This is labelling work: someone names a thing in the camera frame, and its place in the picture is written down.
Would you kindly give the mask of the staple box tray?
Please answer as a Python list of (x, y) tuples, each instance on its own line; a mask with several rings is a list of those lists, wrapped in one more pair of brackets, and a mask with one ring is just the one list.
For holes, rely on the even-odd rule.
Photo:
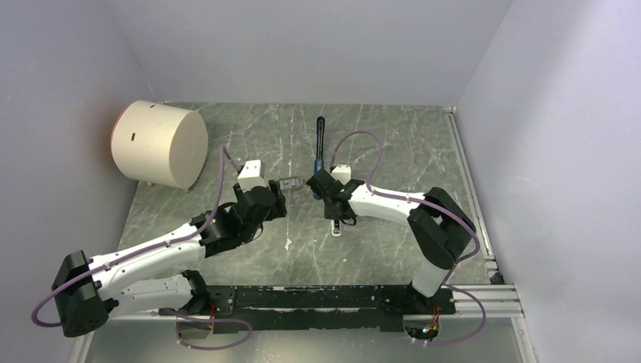
[(305, 183), (300, 176), (290, 176), (286, 178), (280, 178), (278, 184), (282, 191), (297, 190), (303, 188)]

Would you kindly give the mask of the beige white stapler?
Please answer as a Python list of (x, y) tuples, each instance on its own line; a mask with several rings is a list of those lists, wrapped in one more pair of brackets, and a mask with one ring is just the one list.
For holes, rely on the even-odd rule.
[(342, 222), (339, 219), (331, 220), (331, 235), (340, 237), (342, 235)]

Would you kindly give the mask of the blue black stapler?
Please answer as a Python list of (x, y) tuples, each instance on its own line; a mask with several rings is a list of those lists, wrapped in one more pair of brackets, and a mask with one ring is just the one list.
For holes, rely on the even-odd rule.
[(314, 175), (324, 168), (324, 131), (325, 131), (325, 118), (319, 116), (316, 121), (316, 151), (314, 160)]

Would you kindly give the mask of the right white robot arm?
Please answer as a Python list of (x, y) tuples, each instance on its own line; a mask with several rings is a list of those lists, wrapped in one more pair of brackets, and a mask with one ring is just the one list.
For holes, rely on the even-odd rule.
[(423, 260), (410, 285), (408, 304), (418, 313), (437, 302), (436, 292), (476, 236), (476, 228), (454, 199), (442, 188), (427, 193), (401, 193), (351, 179), (346, 183), (322, 169), (306, 185), (324, 203), (324, 218), (355, 224), (368, 217), (409, 228)]

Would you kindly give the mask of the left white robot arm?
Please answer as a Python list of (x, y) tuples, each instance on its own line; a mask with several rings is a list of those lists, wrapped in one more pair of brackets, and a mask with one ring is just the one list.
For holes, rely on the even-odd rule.
[(234, 193), (235, 202), (207, 210), (146, 243), (91, 258), (81, 250), (68, 254), (51, 286), (63, 335), (78, 337), (110, 318), (149, 309), (170, 308), (192, 315), (205, 311), (209, 291), (198, 271), (152, 277), (247, 244), (265, 222), (286, 216), (286, 198), (275, 180), (249, 191), (235, 185)]

